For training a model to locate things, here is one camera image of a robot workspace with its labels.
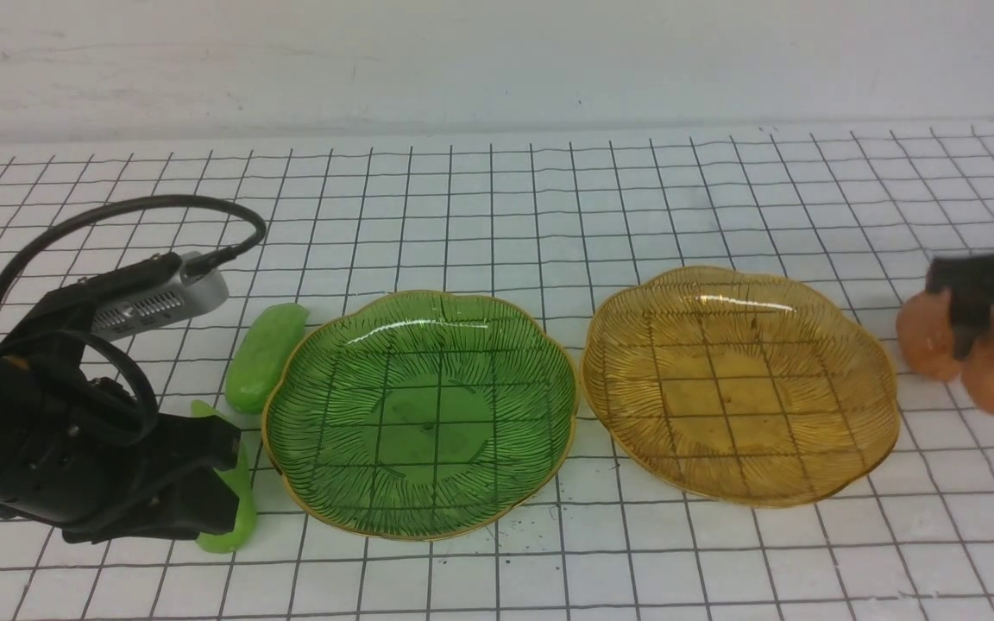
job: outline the white wall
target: white wall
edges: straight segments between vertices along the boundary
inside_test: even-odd
[[[0,0],[0,141],[980,116],[989,0]]]

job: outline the table surface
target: table surface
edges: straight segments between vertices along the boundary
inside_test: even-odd
[[[391,291],[495,295],[577,357],[596,305],[678,265],[785,274],[895,354],[901,300],[935,253],[994,248],[994,122],[0,147],[0,268],[48,224],[151,193],[236,198],[271,221],[209,315],[121,343],[171,413],[218,398],[264,307],[323,323]],[[16,284],[44,292],[243,225],[202,212],[71,235]],[[108,369],[88,358],[87,373]],[[396,543],[308,518],[267,467],[235,555],[194,543],[67,546],[0,520],[6,618],[766,621],[994,618],[994,417],[901,367],[903,431],[871,476],[793,510],[654,479],[582,407],[557,477],[473,534]]]

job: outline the heat sink vent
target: heat sink vent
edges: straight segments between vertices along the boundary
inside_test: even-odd
[[[94,329],[121,331],[136,323],[147,325],[158,316],[177,310],[183,303],[177,292],[165,291],[129,304],[103,308],[95,314]]]

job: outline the black cable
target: black cable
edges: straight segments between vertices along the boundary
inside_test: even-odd
[[[259,213],[253,212],[251,209],[243,207],[243,205],[221,199],[193,196],[192,194],[163,194],[163,196],[142,197],[113,202],[113,204],[106,204],[102,205],[102,207],[84,211],[83,213],[79,213],[78,216],[68,217],[63,223],[54,225],[54,227],[36,236],[36,239],[33,241],[25,244],[25,247],[21,248],[20,251],[17,251],[17,254],[13,255],[10,262],[0,272],[0,307],[3,306],[3,301],[7,298],[10,287],[15,283],[17,276],[21,275],[31,260],[44,251],[45,248],[62,240],[63,237],[71,235],[75,231],[79,231],[79,229],[101,223],[103,220],[108,220],[111,217],[125,216],[127,213],[136,213],[138,211],[177,207],[218,211],[228,216],[238,217],[238,219],[246,223],[251,223],[255,227],[255,232],[248,239],[231,245],[231,247],[220,248],[218,251],[210,252],[198,258],[191,275],[204,274],[212,270],[213,267],[225,263],[227,260],[235,259],[241,253],[251,250],[251,248],[255,247],[255,244],[263,241],[263,237],[267,235],[267,224],[264,223],[263,217]]]

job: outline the amber glass plate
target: amber glass plate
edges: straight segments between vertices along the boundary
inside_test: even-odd
[[[588,403],[631,457],[683,490],[814,502],[899,434],[886,351],[811,287],[682,267],[607,300],[582,358]]]
[[[293,499],[363,535],[439,539],[528,499],[573,440],[565,351],[500,299],[387,296],[308,335],[263,413]]]

